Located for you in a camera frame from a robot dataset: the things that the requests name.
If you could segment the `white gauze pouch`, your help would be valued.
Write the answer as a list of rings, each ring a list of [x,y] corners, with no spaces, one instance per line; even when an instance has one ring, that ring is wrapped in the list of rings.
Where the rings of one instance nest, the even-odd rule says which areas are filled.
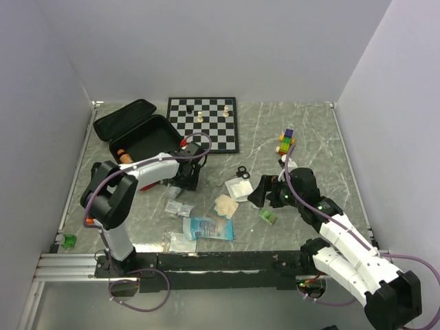
[[[225,182],[230,198],[236,202],[248,200],[248,196],[254,191],[249,179],[240,177]]]

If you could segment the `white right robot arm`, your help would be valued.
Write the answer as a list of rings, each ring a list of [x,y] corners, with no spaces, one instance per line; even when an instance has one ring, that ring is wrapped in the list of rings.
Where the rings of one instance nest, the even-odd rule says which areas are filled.
[[[301,247],[302,270],[332,277],[363,306],[375,329],[401,329],[421,315],[419,278],[380,256],[343,210],[321,195],[311,169],[295,168],[282,179],[264,175],[247,199],[259,208],[268,201],[273,208],[298,210],[320,235]]]

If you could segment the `brown bottle orange cap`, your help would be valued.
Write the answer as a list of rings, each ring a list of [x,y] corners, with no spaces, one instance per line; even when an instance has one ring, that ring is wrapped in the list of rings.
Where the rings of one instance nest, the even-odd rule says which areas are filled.
[[[132,164],[133,163],[132,157],[124,149],[119,149],[117,151],[117,155],[118,155],[118,159],[120,160],[121,164]]]

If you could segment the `blue wipes packet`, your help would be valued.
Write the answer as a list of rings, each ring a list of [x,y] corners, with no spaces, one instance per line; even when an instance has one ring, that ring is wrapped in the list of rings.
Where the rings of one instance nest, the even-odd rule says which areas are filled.
[[[182,224],[184,236],[191,241],[197,239],[234,240],[232,222],[225,219],[185,217]]]

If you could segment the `red black medicine case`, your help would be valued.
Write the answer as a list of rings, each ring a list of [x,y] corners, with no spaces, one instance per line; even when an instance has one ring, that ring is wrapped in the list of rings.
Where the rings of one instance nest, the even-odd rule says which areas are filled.
[[[162,115],[154,114],[156,106],[139,99],[127,106],[96,120],[93,127],[98,137],[109,143],[109,150],[115,162],[107,161],[93,165],[91,186],[93,191],[108,176],[124,170],[109,180],[106,186],[115,186],[126,175],[132,178],[126,186],[144,188],[177,174],[179,163],[172,151],[181,149],[182,136]],[[117,151],[124,149],[133,159],[132,164],[121,164]]]

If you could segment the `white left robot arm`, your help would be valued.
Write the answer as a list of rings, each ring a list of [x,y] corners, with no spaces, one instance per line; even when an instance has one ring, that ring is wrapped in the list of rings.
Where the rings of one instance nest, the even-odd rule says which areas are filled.
[[[195,190],[201,168],[200,159],[209,150],[189,142],[179,151],[130,164],[111,161],[98,163],[80,198],[85,209],[82,224],[95,228],[104,243],[111,268],[120,276],[128,276],[139,267],[137,253],[126,226],[137,191],[157,182],[170,182],[186,190]]]

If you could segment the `black handled scissors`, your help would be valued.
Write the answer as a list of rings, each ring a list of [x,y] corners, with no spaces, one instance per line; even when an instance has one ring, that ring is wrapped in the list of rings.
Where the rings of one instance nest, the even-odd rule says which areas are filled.
[[[241,179],[250,178],[250,174],[245,166],[239,166],[236,170],[236,173],[233,176],[227,178],[227,181],[238,177],[240,177]]]

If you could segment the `white medicine bottle green label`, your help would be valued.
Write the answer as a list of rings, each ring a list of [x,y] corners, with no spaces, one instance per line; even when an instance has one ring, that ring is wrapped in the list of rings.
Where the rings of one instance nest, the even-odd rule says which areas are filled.
[[[170,199],[176,199],[176,197],[182,192],[182,189],[177,186],[168,185],[166,189],[166,195]]]

